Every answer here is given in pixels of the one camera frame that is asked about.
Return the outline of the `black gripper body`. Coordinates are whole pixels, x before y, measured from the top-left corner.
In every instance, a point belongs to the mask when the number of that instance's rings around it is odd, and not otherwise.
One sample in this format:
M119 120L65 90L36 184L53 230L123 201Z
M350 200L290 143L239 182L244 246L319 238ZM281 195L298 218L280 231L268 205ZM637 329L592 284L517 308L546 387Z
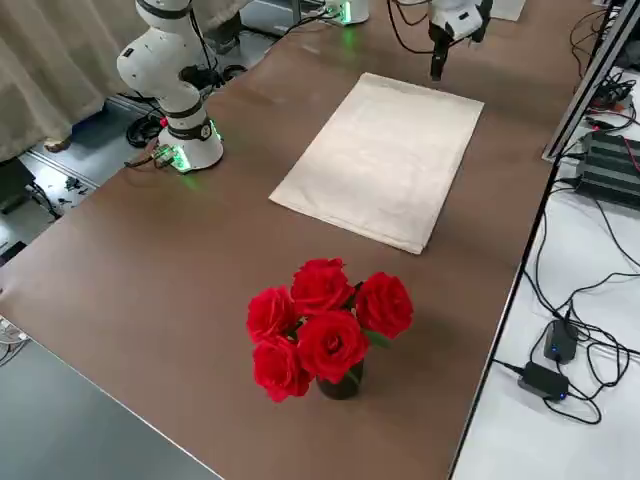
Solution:
M481 17L481 26L472 34L472 41L475 43L480 43L484 40L487 27L491 20L493 3L493 0L481 0L476 2L476 8Z

